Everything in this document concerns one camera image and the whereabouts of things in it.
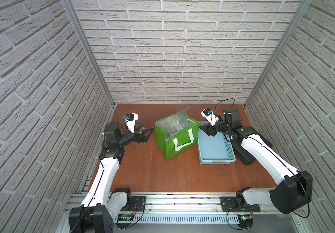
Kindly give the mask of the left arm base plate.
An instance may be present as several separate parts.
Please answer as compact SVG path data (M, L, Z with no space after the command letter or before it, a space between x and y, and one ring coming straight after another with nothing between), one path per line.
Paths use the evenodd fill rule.
M146 196L133 196L131 202L127 203L122 209L122 212L143 212L145 209Z

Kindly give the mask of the green insulated delivery bag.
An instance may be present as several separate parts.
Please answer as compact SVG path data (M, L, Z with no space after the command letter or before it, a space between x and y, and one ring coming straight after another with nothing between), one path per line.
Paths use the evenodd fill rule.
M200 122L188 116L189 108L155 122L156 145L168 161L197 143ZM166 140L165 126L171 118L178 118L185 127L169 140Z

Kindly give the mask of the white ice pack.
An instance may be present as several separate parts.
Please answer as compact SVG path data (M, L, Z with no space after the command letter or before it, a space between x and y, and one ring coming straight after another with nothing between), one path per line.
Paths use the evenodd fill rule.
M181 131L185 127L184 122L181 122L178 118L171 118L166 122L166 140L172 138L175 134Z

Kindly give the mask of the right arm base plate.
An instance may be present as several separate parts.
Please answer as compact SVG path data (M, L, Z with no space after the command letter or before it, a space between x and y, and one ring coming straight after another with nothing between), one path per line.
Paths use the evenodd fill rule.
M223 212L260 212L259 205L247 204L240 197L220 197L221 207Z

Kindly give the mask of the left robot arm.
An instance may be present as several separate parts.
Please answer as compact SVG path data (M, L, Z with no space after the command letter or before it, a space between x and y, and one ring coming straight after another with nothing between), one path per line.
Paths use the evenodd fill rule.
M125 153L124 148L132 142L146 143L153 130L135 121L124 124L112 121L105 126L99 167L85 199L69 213L70 232L113 232L121 209L131 205L132 199L129 188L110 191Z

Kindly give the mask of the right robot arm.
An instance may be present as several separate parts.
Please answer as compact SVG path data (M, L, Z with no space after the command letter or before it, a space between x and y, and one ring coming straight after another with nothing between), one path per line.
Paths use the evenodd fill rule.
M255 205L274 206L283 214L295 213L312 200L313 177L300 171L273 149L272 144L251 126L243 126L238 110L227 108L223 117L206 108L201 115L208 121L201 129L208 136L223 133L244 165L258 161L273 178L274 188L246 187L236 192L237 208L246 209Z

